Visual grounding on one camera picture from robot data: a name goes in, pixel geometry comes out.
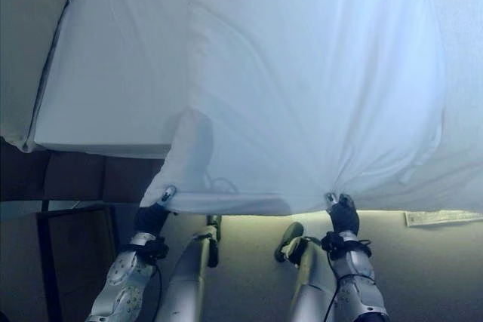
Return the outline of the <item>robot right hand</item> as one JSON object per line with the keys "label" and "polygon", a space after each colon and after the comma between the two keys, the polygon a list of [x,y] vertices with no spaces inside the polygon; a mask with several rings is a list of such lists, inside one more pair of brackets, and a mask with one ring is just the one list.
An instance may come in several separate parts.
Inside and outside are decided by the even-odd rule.
{"label": "robot right hand", "polygon": [[353,199],[347,194],[327,193],[325,200],[333,230],[336,233],[351,232],[358,235],[360,220]]}

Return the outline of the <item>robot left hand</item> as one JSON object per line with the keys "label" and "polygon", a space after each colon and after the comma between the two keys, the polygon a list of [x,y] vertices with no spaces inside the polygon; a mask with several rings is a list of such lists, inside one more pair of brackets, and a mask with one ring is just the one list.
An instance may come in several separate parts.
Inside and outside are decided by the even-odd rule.
{"label": "robot left hand", "polygon": [[134,231],[147,233],[157,238],[170,214],[165,207],[166,203],[176,194],[175,186],[168,186],[161,197],[148,207],[139,207],[134,217]]}

